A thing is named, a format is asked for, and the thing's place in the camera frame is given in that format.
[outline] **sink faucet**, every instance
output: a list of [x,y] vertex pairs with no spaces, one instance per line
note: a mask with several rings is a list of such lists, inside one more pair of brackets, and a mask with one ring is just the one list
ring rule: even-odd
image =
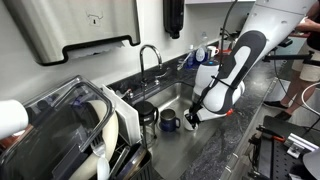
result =
[[149,45],[149,44],[142,46],[140,49],[140,66],[141,66],[141,78],[142,78],[143,83],[146,83],[145,77],[144,77],[143,51],[147,47],[151,48],[156,53],[157,58],[158,58],[159,69],[162,69],[162,59],[161,59],[161,55],[160,55],[160,52],[158,51],[158,49],[156,47],[154,47],[153,45]]

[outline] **bottle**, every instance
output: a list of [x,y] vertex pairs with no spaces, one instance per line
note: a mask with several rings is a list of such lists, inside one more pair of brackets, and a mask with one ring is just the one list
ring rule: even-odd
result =
[[186,68],[192,68],[192,66],[193,66],[193,61],[194,61],[194,54],[195,54],[195,52],[194,52],[194,50],[193,50],[193,45],[191,44],[190,46],[189,46],[189,57],[188,57],[188,59],[187,59],[187,66],[186,66]]
[[208,49],[207,49],[207,33],[202,33],[202,43],[196,52],[196,64],[201,64],[208,59]]

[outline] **paper towel dispenser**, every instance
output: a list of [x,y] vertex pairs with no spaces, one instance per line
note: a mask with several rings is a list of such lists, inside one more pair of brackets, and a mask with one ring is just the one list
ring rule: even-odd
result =
[[140,44],[136,0],[4,0],[37,63],[66,62],[68,51],[129,40]]

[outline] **person's hand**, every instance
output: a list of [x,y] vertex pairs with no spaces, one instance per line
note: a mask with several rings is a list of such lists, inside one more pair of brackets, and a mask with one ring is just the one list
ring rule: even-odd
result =
[[314,21],[310,20],[310,19],[305,19],[304,23],[300,23],[297,25],[296,30],[298,31],[313,31],[315,25],[317,23],[315,23]]

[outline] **blue mug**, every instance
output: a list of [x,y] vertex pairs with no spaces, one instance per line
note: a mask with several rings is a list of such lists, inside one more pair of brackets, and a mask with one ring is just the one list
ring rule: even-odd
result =
[[160,113],[160,129],[166,132],[173,132],[180,127],[180,119],[172,109],[165,109]]

